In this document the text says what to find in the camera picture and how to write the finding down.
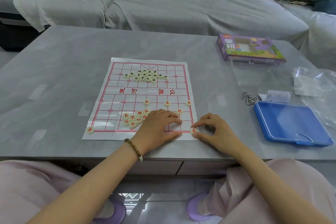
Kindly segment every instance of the person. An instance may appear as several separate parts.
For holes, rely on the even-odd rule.
[[[124,175],[147,152],[181,133],[164,134],[168,124],[182,123],[166,110],[151,112],[131,139],[83,177],[66,173],[47,162],[0,162],[1,223],[122,222],[122,203],[108,200]],[[207,114],[192,125],[213,126],[214,135],[192,135],[231,155],[240,167],[208,192],[187,202],[187,215],[202,221],[213,215],[221,223],[331,224],[335,218],[333,187],[312,167],[291,159],[262,161],[245,146],[218,115]]]

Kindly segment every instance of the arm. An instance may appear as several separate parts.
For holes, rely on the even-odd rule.
[[[231,155],[247,171],[254,185],[269,205],[280,223],[285,224],[332,224],[332,222],[292,187],[286,184],[265,162],[243,144],[229,125],[218,115],[207,114],[192,125],[216,128],[213,136],[195,132],[194,137]]]
[[[151,112],[132,138],[141,155],[182,133],[164,135],[166,125],[182,123],[178,115],[165,110]],[[133,148],[124,143],[98,166],[43,208],[27,224],[91,223],[128,170],[138,161]]]

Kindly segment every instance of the coffee table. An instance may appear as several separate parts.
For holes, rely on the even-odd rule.
[[[242,91],[291,90],[292,69],[314,68],[290,43],[274,41],[287,59],[281,79],[246,78],[224,61],[216,36],[53,26],[0,69],[0,157],[105,158],[122,141],[81,140],[111,57],[187,62],[197,116],[223,117],[263,159],[336,161],[336,145],[319,148],[266,141]],[[295,95],[291,103],[300,104]],[[336,138],[336,131],[328,128]],[[223,160],[201,141],[170,142],[146,160]]]

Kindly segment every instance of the leg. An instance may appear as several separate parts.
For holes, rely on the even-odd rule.
[[[313,167],[293,159],[267,162],[284,181],[335,222],[333,186]],[[198,202],[199,215],[215,214],[225,224],[271,224],[275,217],[242,167],[229,168],[226,180],[216,182]]]
[[[26,223],[80,176],[48,162],[0,162],[0,223]],[[107,200],[97,218],[114,216]]]

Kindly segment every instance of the sofa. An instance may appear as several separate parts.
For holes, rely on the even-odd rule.
[[[0,21],[218,35],[289,41],[317,67],[336,70],[336,16],[313,12],[313,0],[0,0]]]

